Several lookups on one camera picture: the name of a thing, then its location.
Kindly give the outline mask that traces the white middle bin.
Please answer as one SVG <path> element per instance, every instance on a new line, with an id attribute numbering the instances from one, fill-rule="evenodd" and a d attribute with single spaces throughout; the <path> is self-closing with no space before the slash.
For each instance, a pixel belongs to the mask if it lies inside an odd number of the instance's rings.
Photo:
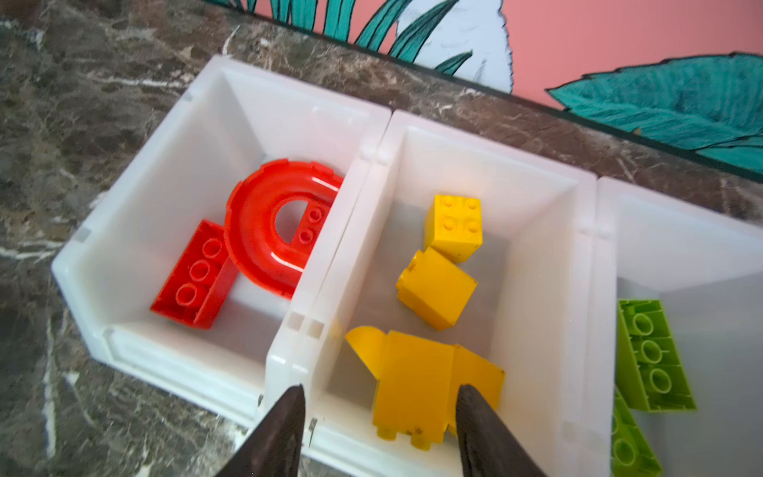
<path id="1" fill-rule="evenodd" d="M 477 388 L 540 468 L 602 476 L 582 416 L 592 173 L 404 112 L 391 118 L 302 335 L 265 403 L 307 399 L 303 450 L 358 476 L 457 476 L 455 401 Z"/>

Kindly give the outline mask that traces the yellow lego small bottom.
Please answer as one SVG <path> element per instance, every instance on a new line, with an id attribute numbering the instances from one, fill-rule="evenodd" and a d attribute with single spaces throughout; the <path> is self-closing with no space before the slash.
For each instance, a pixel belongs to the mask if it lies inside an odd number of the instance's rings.
<path id="1" fill-rule="evenodd" d="M 456 403 L 462 385 L 471 385 L 486 399 L 496 411 L 500 405 L 505 381 L 505 372 L 481 356 L 460 346 L 454 346 L 447 404 L 447 430 L 457 435 Z"/>

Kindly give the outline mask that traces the small red lego brick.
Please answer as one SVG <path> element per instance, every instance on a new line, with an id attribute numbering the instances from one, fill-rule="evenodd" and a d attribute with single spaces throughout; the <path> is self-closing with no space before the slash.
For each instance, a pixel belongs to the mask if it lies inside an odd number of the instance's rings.
<path id="1" fill-rule="evenodd" d="M 331 210 L 331 204 L 310 200 L 292 238 L 291 246 L 304 254 L 310 254 Z"/>

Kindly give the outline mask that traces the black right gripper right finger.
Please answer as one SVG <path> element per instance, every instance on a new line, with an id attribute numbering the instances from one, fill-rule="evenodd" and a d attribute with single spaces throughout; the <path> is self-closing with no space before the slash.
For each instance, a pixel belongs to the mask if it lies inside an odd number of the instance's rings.
<path id="1" fill-rule="evenodd" d="M 475 387 L 459 388 L 455 409 L 464 476 L 544 476 Z"/>

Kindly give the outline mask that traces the red lego brick long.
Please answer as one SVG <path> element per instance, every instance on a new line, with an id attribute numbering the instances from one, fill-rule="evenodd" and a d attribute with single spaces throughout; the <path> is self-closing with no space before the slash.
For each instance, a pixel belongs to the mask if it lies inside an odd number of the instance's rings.
<path id="1" fill-rule="evenodd" d="M 187 327 L 208 330 L 237 277 L 224 228 L 202 220 L 150 310 Z"/>

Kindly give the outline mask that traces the yellow lego long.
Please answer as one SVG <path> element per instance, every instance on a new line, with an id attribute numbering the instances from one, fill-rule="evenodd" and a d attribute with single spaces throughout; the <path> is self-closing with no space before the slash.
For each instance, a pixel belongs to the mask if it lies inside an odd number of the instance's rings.
<path id="1" fill-rule="evenodd" d="M 350 330 L 345 339 L 369 372 L 379 381 L 387 334 L 373 326 L 361 326 Z"/>

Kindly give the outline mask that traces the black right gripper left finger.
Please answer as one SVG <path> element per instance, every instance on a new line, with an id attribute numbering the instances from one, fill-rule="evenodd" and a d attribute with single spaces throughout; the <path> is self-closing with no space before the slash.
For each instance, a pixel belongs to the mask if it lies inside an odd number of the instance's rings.
<path id="1" fill-rule="evenodd" d="M 288 388 L 218 477 L 297 477 L 306 419 L 302 385 Z"/>

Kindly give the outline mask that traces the white left bin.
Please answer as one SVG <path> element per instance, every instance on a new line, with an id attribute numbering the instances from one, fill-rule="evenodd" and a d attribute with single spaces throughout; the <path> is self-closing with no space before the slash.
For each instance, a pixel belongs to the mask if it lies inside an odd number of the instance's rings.
<path id="1" fill-rule="evenodd" d="M 316 298 L 390 119 L 387 107 L 214 57 L 53 261 L 91 357 L 255 425 L 267 353 L 288 313 Z M 154 313 L 200 222 L 221 223 L 238 182 L 281 158 L 344 179 L 296 298 L 239 276 L 208 330 Z"/>

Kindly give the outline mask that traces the white right bin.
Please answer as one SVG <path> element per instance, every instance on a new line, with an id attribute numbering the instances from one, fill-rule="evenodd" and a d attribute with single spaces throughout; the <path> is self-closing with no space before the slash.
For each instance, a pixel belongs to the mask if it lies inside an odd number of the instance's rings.
<path id="1" fill-rule="evenodd" d="M 597 186 L 585 476 L 610 476 L 620 299 L 659 300 L 697 408 L 630 409 L 665 476 L 762 472 L 762 231 L 612 179 Z"/>

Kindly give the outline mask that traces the green lego brick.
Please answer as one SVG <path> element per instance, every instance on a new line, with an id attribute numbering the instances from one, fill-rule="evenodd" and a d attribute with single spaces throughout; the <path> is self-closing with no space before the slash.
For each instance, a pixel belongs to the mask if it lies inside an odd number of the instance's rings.
<path id="1" fill-rule="evenodd" d="M 658 477 L 663 469 L 620 391 L 615 389 L 611 429 L 611 475 Z"/>
<path id="2" fill-rule="evenodd" d="M 697 408 L 662 302 L 617 303 L 615 384 L 626 405 L 645 413 Z"/>

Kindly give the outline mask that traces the yellow lego small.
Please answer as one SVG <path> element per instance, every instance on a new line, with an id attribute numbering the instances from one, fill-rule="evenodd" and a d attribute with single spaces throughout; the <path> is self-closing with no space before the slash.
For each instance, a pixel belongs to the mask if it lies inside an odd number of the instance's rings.
<path id="1" fill-rule="evenodd" d="M 454 346 L 447 404 L 447 430 L 457 435 L 456 403 L 462 385 L 471 385 L 486 399 L 496 411 L 500 405 L 505 381 L 505 372 L 481 356 L 460 346 Z"/>
<path id="2" fill-rule="evenodd" d="M 405 434 L 422 451 L 443 441 L 453 361 L 449 345 L 395 331 L 387 334 L 374 401 L 379 438 Z"/>
<path id="3" fill-rule="evenodd" d="M 451 262 L 463 264 L 482 244 L 480 200 L 435 195 L 425 218 L 424 247 L 434 248 Z"/>

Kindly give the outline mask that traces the white bin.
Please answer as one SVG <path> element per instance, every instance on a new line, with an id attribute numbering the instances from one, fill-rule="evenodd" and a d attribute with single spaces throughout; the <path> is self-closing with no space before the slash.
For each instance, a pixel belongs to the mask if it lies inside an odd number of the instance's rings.
<path id="1" fill-rule="evenodd" d="M 307 399 L 303 450 L 358 476 L 457 476 L 455 401 L 477 388 L 540 468 L 602 476 L 582 416 L 592 173 L 404 112 L 391 118 L 302 335 L 265 403 Z"/>
<path id="2" fill-rule="evenodd" d="M 762 472 L 762 231 L 612 179 L 597 186 L 585 476 L 610 476 L 620 299 L 659 300 L 697 408 L 630 409 L 665 476 Z"/>
<path id="3" fill-rule="evenodd" d="M 214 57 L 53 261 L 91 357 L 255 425 L 267 353 L 288 313 L 316 298 L 390 119 L 387 107 Z M 344 179 L 296 298 L 239 276 L 208 330 L 154 313 L 200 222 L 221 223 L 238 182 L 281 158 Z"/>

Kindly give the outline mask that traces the red arch lego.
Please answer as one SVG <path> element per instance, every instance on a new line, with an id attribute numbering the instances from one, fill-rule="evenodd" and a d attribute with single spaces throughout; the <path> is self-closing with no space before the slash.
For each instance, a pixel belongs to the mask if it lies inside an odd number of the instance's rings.
<path id="1" fill-rule="evenodd" d="M 279 159 L 260 166 L 238 183 L 227 204 L 224 224 L 230 258 L 249 280 L 292 298 L 310 254 L 292 248 L 276 230 L 276 219 L 292 202 L 318 200 L 331 207 L 343 177 L 318 162 Z"/>

